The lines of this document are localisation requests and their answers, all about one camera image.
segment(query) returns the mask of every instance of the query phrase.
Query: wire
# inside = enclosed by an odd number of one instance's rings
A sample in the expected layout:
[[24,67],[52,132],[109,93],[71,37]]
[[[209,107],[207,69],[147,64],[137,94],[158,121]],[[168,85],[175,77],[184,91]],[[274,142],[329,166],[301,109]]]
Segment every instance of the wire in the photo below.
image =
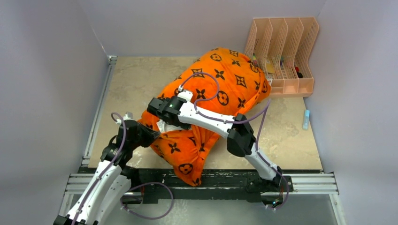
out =
[[117,112],[113,112],[111,113],[111,117],[112,119],[116,122],[117,120],[114,118],[114,115],[116,115],[117,117],[120,118],[120,120],[122,121],[122,125],[123,125],[123,138],[122,138],[122,143],[120,144],[119,149],[117,150],[115,156],[113,157],[113,159],[111,160],[111,162],[105,167],[105,169],[98,175],[98,179],[95,179],[95,181],[92,183],[92,185],[89,187],[89,189],[87,190],[87,193],[84,195],[82,202],[80,203],[79,207],[77,208],[77,212],[75,214],[75,216],[73,217],[72,220],[72,224],[71,225],[75,225],[77,218],[79,217],[79,214],[84,206],[84,203],[87,201],[88,196],[91,194],[91,192],[94,190],[94,187],[97,185],[97,183],[102,179],[102,177],[104,176],[104,174],[107,172],[107,170],[112,166],[113,162],[115,162],[115,160],[117,159],[117,157],[120,155],[120,152],[123,149],[123,145],[124,142],[126,140],[126,124],[124,123],[123,117],[118,114]]
[[[267,110],[268,110],[268,107],[269,107],[269,105],[270,105],[270,103],[271,103],[271,100],[269,100],[269,101],[267,102],[267,105],[266,105],[259,113],[255,114],[253,117],[251,117],[250,119],[247,119],[247,120],[243,120],[243,121],[230,121],[230,120],[221,120],[221,119],[219,119],[219,118],[214,118],[214,117],[211,117],[211,116],[207,116],[207,115],[201,113],[201,112],[198,110],[197,104],[198,104],[198,102],[210,101],[210,100],[214,99],[214,98],[218,95],[218,92],[219,92],[219,90],[220,90],[220,86],[219,86],[219,84],[218,84],[217,79],[214,78],[212,75],[210,75],[210,74],[208,74],[208,73],[197,72],[197,73],[194,73],[194,74],[192,74],[191,76],[187,77],[187,78],[182,82],[182,84],[180,85],[180,87],[182,88],[183,85],[184,85],[189,79],[191,79],[191,78],[194,77],[195,75],[199,75],[199,74],[204,74],[204,75],[210,76],[210,77],[215,81],[215,83],[216,83],[216,85],[217,85],[217,91],[216,91],[216,93],[214,94],[214,96],[212,96],[212,97],[209,98],[209,99],[197,99],[197,100],[193,103],[193,107],[195,108],[195,111],[196,111],[199,115],[201,115],[201,116],[203,116],[203,117],[205,117],[205,118],[207,118],[207,119],[215,120],[215,121],[219,121],[219,122],[233,123],[233,124],[243,124],[243,123],[250,122],[250,121],[254,120],[255,118],[259,117],[261,114],[263,114],[262,119],[261,119],[261,123],[260,123],[260,128],[259,128],[259,131],[258,131],[258,133],[257,133],[257,138],[256,138],[256,152],[258,152],[258,151],[259,151],[260,133],[261,133],[261,130],[262,130],[262,126],[264,125],[265,115],[267,114]],[[288,184],[286,178],[285,178],[284,176],[282,176],[282,174],[281,174],[277,169],[275,169],[274,167],[272,167],[271,164],[270,164],[266,159],[264,159],[264,157],[263,157],[261,154],[258,154],[258,155],[260,156],[261,160],[262,160],[265,164],[267,164],[269,167],[271,167],[271,169],[272,169],[274,172],[276,172],[276,174],[278,174],[279,176],[281,176],[281,178],[284,180],[284,182],[285,182],[285,184],[286,184],[286,186],[287,186],[287,189],[286,189],[286,199],[282,202],[281,205],[279,205],[278,208],[274,208],[274,210],[280,209],[280,208],[285,204],[285,202],[287,201],[287,199],[288,199],[288,197],[289,197],[289,184]]]
[[170,207],[168,208],[168,210],[167,210],[163,215],[158,216],[158,217],[147,217],[147,216],[138,214],[138,213],[136,213],[136,212],[134,212],[134,211],[128,209],[125,205],[123,205],[122,199],[120,199],[120,204],[122,205],[122,208],[123,208],[124,210],[126,210],[128,213],[131,213],[131,214],[133,214],[133,215],[136,215],[136,216],[141,217],[141,218],[144,218],[144,219],[155,220],[155,219],[160,219],[160,218],[165,217],[165,216],[171,211],[171,209],[173,208],[173,205],[174,205],[173,193],[171,193],[170,188],[168,188],[165,184],[162,184],[162,183],[160,183],[160,182],[148,182],[148,183],[141,184],[141,185],[138,185],[138,186],[136,186],[136,187],[133,187],[133,188],[131,188],[131,189],[128,190],[128,191],[133,191],[133,190],[135,190],[135,189],[137,189],[137,188],[144,187],[144,186],[150,185],[150,184],[162,185],[163,187],[165,187],[165,188],[168,190],[168,192],[169,192],[169,194],[170,194],[170,197],[171,197],[171,204],[170,204]]

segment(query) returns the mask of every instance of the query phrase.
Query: orange blanket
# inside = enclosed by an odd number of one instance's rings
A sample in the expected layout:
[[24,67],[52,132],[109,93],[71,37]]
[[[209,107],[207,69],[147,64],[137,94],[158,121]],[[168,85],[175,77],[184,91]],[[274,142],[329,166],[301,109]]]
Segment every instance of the orange blanket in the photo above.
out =
[[[159,94],[163,99],[178,94],[178,86],[190,75],[205,72],[213,75],[220,85],[217,98],[198,102],[198,106],[210,111],[236,115],[245,114],[254,105],[266,98],[271,87],[264,73],[248,57],[225,48],[215,48],[194,62],[185,72],[167,85]],[[217,90],[214,80],[198,74],[191,78],[184,89],[193,92],[192,102],[207,99]],[[142,113],[140,123],[159,131],[159,119],[147,111]],[[192,186],[201,184],[201,174],[206,157],[219,135],[192,125],[191,130],[176,130],[162,133],[151,145],[152,149],[174,168],[176,175]]]

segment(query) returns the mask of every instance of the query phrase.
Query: gray wall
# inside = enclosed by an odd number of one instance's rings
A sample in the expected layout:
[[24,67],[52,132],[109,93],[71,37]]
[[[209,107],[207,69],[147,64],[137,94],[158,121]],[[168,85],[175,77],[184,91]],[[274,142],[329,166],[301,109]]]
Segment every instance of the gray wall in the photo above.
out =
[[106,70],[77,0],[0,0],[0,224],[52,224]]
[[328,0],[306,100],[349,224],[398,221],[398,2]]
[[108,55],[243,51],[253,17],[317,16],[326,0],[79,0]]

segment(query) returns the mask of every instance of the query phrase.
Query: blue marker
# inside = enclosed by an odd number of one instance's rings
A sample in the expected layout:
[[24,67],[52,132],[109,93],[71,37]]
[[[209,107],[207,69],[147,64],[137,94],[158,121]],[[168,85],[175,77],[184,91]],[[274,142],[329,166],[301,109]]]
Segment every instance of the blue marker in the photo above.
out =
[[304,111],[303,130],[308,130],[309,123],[310,123],[310,111],[306,109]]

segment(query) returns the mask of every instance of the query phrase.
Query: beige tabletop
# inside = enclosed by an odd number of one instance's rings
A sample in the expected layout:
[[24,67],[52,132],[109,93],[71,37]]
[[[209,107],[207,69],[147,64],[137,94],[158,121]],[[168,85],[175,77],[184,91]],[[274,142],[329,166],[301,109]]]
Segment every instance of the beige tabletop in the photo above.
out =
[[[118,57],[99,119],[89,167],[98,165],[102,150],[108,145],[109,139],[117,134],[118,125],[111,119],[111,112],[118,112],[122,116],[132,112],[135,120],[140,119],[151,99],[195,60],[190,57]],[[246,116],[252,117],[265,104],[266,100]],[[282,169],[322,169],[311,126],[308,130],[302,129],[305,109],[303,98],[271,100],[259,147]],[[261,117],[250,122],[255,135],[260,121]],[[134,150],[133,159],[128,165],[137,168],[171,168],[151,148]],[[215,144],[206,159],[205,168],[253,169],[244,158],[233,156],[227,151],[225,139]]]

